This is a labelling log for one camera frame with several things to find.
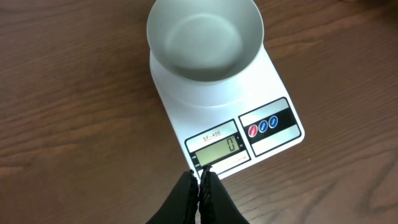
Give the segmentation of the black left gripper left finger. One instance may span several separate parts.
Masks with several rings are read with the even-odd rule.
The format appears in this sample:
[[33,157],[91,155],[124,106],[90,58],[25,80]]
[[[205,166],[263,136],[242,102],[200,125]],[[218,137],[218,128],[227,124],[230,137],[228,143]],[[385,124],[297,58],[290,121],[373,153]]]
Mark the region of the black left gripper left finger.
[[195,224],[198,193],[198,181],[193,171],[185,171],[146,224]]

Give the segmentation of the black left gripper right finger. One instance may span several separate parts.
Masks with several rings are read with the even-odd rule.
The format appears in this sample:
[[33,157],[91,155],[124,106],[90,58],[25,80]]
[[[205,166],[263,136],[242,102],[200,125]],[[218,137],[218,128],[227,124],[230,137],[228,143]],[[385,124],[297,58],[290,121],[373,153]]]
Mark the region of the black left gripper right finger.
[[201,224],[249,224],[210,165],[201,174],[199,212]]

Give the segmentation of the white digital kitchen scale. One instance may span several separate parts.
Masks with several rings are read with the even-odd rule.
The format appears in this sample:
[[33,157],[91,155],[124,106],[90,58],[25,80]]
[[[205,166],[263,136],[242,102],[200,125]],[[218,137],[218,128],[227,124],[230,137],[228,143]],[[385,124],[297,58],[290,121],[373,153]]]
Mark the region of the white digital kitchen scale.
[[196,178],[210,166],[223,179],[304,139],[289,93],[264,48],[245,71],[211,85],[170,73],[154,55],[150,71]]

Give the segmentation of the white round bowl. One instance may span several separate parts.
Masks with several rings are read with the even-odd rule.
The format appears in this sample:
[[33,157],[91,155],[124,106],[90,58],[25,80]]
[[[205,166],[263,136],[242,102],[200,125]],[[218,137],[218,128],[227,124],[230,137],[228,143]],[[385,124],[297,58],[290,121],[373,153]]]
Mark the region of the white round bowl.
[[155,59],[196,82],[218,82],[242,72],[263,40],[263,19],[253,0],[157,0],[147,19]]

